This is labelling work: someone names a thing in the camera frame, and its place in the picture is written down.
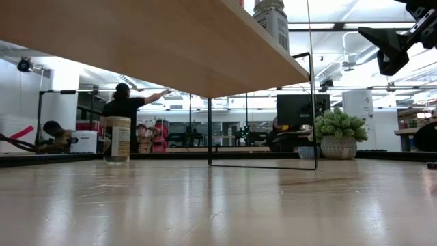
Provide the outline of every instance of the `camera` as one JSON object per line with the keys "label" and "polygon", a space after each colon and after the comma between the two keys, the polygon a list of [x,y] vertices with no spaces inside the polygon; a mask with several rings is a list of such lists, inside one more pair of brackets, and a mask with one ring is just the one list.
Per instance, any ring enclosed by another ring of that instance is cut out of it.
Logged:
{"label": "camera", "polygon": [[33,71],[33,63],[31,62],[30,57],[22,57],[20,62],[17,65],[17,69],[20,72],[32,72]]}

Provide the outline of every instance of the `ceiling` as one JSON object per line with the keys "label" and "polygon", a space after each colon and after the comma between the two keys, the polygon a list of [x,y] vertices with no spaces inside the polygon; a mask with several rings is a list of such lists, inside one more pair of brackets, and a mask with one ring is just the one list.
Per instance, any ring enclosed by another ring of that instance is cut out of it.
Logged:
{"label": "ceiling", "polygon": [[[311,22],[413,22],[414,19],[405,11],[405,5],[394,0],[309,0],[310,18],[308,17],[308,8],[306,0],[283,0],[285,4],[285,13],[290,23],[308,23]],[[253,14],[254,0],[245,1],[245,10]],[[309,32],[290,32],[290,54],[313,51],[313,66],[315,68],[316,83],[322,79],[332,78],[335,86],[370,86],[386,85],[388,81],[395,81],[397,84],[415,84],[415,85],[433,85],[436,68],[433,64],[437,62],[435,50],[426,51],[420,45],[416,45],[409,51],[411,62],[396,76],[383,77],[379,75],[378,65],[375,60],[360,66],[354,66],[351,71],[343,62],[348,59],[354,59],[355,55],[366,50],[372,50],[372,44],[364,37],[357,33],[346,32],[312,32],[311,39]],[[113,89],[117,83],[122,82],[120,74],[95,68],[92,66],[78,64],[74,61],[53,57],[47,54],[31,51],[25,47],[16,46],[0,41],[0,58],[10,62],[18,62],[20,57],[30,56],[34,64],[44,66],[45,68],[56,68],[56,66],[77,66],[81,69],[81,86],[99,85],[100,88]],[[298,62],[309,69],[308,58],[300,58]],[[129,78],[139,88],[156,88],[156,91],[162,87],[146,81]],[[308,86],[308,83],[297,86]],[[146,90],[141,93],[142,96],[155,92]],[[398,99],[404,100],[407,97],[414,96],[419,90],[410,90],[405,93],[399,93]],[[341,92],[332,91],[332,99],[341,100]],[[374,92],[376,98],[386,96],[387,91]],[[188,96],[183,95],[182,100],[186,105]],[[257,96],[270,96],[271,92],[257,92]]]}

